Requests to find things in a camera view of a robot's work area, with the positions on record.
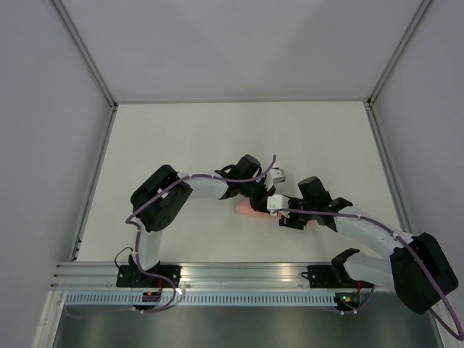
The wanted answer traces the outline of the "pink cloth napkin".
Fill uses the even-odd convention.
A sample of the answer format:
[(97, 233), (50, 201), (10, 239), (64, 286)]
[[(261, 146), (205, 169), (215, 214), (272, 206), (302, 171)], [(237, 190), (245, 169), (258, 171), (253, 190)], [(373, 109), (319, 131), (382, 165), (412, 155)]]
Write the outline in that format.
[(255, 201), (252, 199), (245, 199), (243, 202), (236, 206), (236, 212), (240, 215), (251, 216), (255, 218), (267, 218), (278, 221), (280, 227), (293, 228), (297, 230), (304, 230), (308, 221), (302, 217), (297, 217), (289, 213), (288, 217), (273, 217), (270, 216), (267, 210), (267, 198), (262, 201)]

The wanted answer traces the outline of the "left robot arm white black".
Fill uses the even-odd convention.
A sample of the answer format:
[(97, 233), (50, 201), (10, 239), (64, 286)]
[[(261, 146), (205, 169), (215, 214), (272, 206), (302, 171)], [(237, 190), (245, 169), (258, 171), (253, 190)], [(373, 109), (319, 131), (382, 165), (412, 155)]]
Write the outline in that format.
[(136, 228), (130, 256), (133, 279), (143, 287), (157, 282), (163, 232), (188, 201), (243, 196), (252, 212), (269, 215), (267, 199), (276, 192), (276, 184), (285, 180), (275, 157), (267, 168), (262, 168), (249, 154), (211, 173), (188, 174), (170, 165), (161, 166), (130, 197), (133, 211), (125, 223)]

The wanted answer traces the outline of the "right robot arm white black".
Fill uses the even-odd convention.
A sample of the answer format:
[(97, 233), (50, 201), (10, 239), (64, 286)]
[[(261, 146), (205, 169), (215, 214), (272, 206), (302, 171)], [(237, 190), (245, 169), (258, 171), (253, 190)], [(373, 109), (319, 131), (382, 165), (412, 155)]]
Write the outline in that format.
[(347, 249), (331, 261), (339, 286), (362, 281), (396, 293), (415, 313), (423, 314), (458, 287), (458, 279), (438, 241), (428, 233), (396, 231), (367, 216), (344, 198), (332, 198), (319, 178), (300, 181), (301, 197), (276, 194), (267, 208), (279, 212), (279, 224), (303, 229), (315, 221), (366, 246), (375, 256)]

